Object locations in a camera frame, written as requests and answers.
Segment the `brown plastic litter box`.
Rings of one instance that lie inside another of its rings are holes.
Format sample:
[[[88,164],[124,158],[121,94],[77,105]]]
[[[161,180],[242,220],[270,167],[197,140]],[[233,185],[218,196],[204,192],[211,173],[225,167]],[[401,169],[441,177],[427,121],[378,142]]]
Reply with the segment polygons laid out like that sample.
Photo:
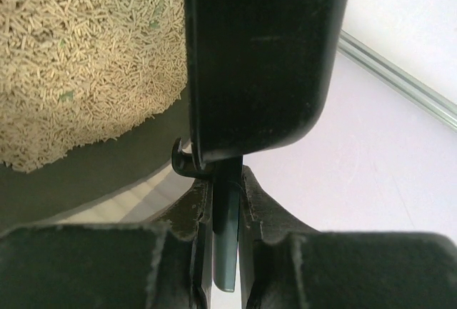
[[[186,78],[184,0],[1,0],[1,227],[160,166],[147,147],[185,133]]]

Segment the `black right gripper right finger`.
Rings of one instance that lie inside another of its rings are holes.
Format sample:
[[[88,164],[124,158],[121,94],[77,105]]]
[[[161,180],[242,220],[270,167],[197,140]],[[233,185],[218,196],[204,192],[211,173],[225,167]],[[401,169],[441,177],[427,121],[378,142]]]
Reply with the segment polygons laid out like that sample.
[[[435,233],[320,232],[243,168],[245,308],[454,308],[456,246]]]

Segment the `black slotted litter scoop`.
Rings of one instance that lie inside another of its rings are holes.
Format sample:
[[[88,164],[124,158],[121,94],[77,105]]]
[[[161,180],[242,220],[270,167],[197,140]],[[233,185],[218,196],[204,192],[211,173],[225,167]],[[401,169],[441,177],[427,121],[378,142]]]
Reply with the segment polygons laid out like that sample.
[[[233,292],[243,157],[290,145],[328,93],[347,0],[184,0],[191,152],[178,174],[213,186],[213,280]]]

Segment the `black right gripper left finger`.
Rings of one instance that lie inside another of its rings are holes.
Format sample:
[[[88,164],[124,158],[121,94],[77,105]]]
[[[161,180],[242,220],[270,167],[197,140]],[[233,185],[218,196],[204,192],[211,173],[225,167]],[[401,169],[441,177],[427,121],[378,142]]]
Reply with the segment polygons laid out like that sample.
[[[208,308],[211,185],[149,223],[21,226],[1,236],[3,308]]]

